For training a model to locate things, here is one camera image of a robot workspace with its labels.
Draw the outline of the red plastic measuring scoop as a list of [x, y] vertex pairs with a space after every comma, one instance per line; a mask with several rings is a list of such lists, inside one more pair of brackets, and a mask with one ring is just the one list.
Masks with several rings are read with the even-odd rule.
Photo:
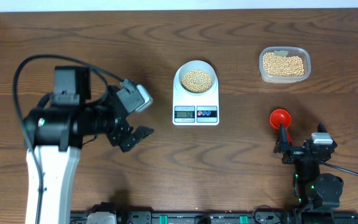
[[279, 130], [279, 136], [283, 134], [281, 129], [281, 126], [283, 126], [289, 145], [293, 145], [293, 141], [288, 130], [291, 125], [291, 115], [287, 110], [282, 108], [273, 110], [269, 116], [269, 124], [273, 129]]

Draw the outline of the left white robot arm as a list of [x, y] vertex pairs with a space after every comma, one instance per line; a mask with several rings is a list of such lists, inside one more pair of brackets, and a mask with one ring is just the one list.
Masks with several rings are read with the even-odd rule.
[[112, 146], [128, 152], [153, 133], [145, 126], [134, 129], [126, 120], [153, 102], [142, 85], [128, 79], [107, 85], [104, 95], [92, 102], [91, 72], [88, 67], [55, 67], [53, 92], [24, 120], [30, 139], [26, 223], [69, 223], [84, 136], [104, 134]]

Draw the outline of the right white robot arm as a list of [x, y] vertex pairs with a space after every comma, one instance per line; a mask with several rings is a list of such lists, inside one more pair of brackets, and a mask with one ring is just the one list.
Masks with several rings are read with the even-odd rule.
[[331, 158], [336, 142], [322, 123], [302, 146], [294, 146], [283, 124], [274, 153], [281, 154], [283, 164], [293, 164], [293, 193], [299, 206], [284, 212], [282, 223], [334, 223], [333, 210], [340, 205], [343, 180], [330, 173], [321, 173], [319, 166]]

